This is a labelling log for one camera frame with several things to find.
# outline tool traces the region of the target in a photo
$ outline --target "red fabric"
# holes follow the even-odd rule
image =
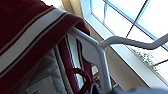
[[[80,74],[82,77],[86,79],[86,82],[82,86],[82,88],[75,94],[84,94],[89,90],[90,85],[92,84],[92,80],[86,71],[83,71],[79,68],[73,68],[67,71],[68,76],[73,76],[74,74]]]
[[[71,60],[70,55],[67,54],[67,53],[69,53],[69,51],[68,51],[68,48],[67,48],[67,45],[66,45],[66,40],[63,39],[59,43],[58,47],[59,47],[59,50],[60,50],[61,58],[66,58],[66,59],[62,59],[62,61],[64,62],[64,67],[65,67],[66,72],[68,70],[73,69],[72,62],[70,61]],[[74,75],[68,75],[68,79],[69,79],[70,85],[72,87],[72,90],[74,91],[75,94],[77,94],[78,91],[79,91],[79,88],[78,88],[75,76]]]
[[[33,17],[49,9],[40,0],[1,0],[0,2],[0,49],[6,45]],[[62,19],[59,24],[46,33],[10,71],[0,78],[0,93],[7,94],[16,85],[18,85],[38,62],[52,49],[60,43],[67,32],[76,26],[85,33],[89,33],[83,20],[71,14]],[[0,56],[12,45],[11,43]],[[62,51],[66,49],[64,45],[60,46]],[[85,64],[86,71],[91,76],[91,65]],[[78,92],[77,86],[73,87],[74,92]]]

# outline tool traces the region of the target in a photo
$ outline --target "glass pane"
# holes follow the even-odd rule
[[[104,19],[104,1],[92,0],[92,12],[103,22]]]
[[[118,36],[126,37],[132,23],[125,19],[118,12],[107,6],[105,24]]]
[[[128,35],[128,38],[145,43],[153,42],[153,40],[150,37],[144,34],[137,27],[133,27],[130,34]],[[156,64],[168,59],[168,52],[162,47],[158,47],[154,50],[145,50],[133,46],[131,46],[131,48],[149,65]]]
[[[127,14],[133,20],[137,17],[139,11],[141,10],[145,0],[109,0],[113,5],[115,5],[122,12]]]
[[[168,33],[168,0],[150,0],[138,23],[157,38]]]
[[[168,82],[168,62],[154,66],[155,71],[160,74]]]

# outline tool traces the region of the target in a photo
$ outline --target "window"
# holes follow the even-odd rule
[[[91,0],[91,11],[113,35],[151,43],[168,33],[167,4],[167,0]],[[168,43],[155,50],[131,48],[168,81]]]
[[[64,6],[62,4],[61,0],[41,0],[42,2],[44,2],[46,5],[52,5],[56,8],[60,8],[60,9],[64,9]]]

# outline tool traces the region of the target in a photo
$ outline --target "window frame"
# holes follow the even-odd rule
[[[130,34],[131,30],[133,29],[133,27],[137,27],[139,30],[142,31],[142,33],[146,34],[146,36],[148,36],[149,38],[151,38],[152,40],[157,40],[158,38],[156,36],[154,36],[153,34],[151,34],[149,31],[147,31],[145,28],[143,28],[139,23],[138,23],[138,20],[141,18],[141,15],[143,14],[143,12],[145,11],[146,7],[148,6],[150,0],[145,0],[142,8],[140,9],[137,17],[135,18],[135,20],[133,20],[132,18],[130,18],[129,16],[127,16],[124,12],[122,12],[120,9],[118,9],[117,7],[115,7],[113,4],[111,4],[108,0],[102,0],[104,1],[104,19],[103,19],[103,22],[102,24],[108,28],[111,33],[113,35],[116,35],[115,32],[113,32],[110,27],[108,27],[108,25],[106,25],[105,23],[105,19],[106,19],[106,12],[107,12],[107,6],[110,6],[113,10],[115,10],[116,12],[118,12],[121,16],[123,16],[123,18],[127,19],[130,23],[132,23],[132,26],[131,28],[129,29],[126,37],[128,37],[128,35]],[[97,20],[99,20],[99,18],[93,13],[91,12],[93,16],[95,16],[95,18],[97,18]],[[163,49],[165,49],[165,51],[168,51],[168,46],[166,44],[162,45],[161,46]],[[161,63],[166,63],[165,60],[162,60],[160,62],[157,62],[155,64],[153,64],[152,66],[150,66],[151,68],[153,66],[157,66],[158,64],[161,64]]]
[[[100,23],[92,14],[91,1],[80,0],[83,17],[89,23],[95,31],[103,38],[107,39],[110,36],[114,36],[110,30]],[[151,88],[163,88],[168,89],[167,82],[157,75],[147,64],[143,63],[140,57],[138,57],[130,47],[126,45],[111,45],[111,47],[117,52],[117,54],[132,68],[135,73]]]

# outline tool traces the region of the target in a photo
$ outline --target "white stripe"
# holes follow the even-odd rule
[[[48,25],[58,19],[65,11],[54,9],[35,21],[25,33],[0,56],[0,73],[7,68]]]
[[[69,43],[69,47],[70,47],[70,51],[72,55],[73,65],[75,68],[81,69],[81,65],[79,62],[79,56],[78,56],[78,49],[77,49],[77,44],[76,44],[76,38],[70,34],[67,34],[67,35],[68,35],[68,43]],[[81,89],[84,84],[83,77],[79,74],[76,74],[76,77],[78,80],[79,88]]]

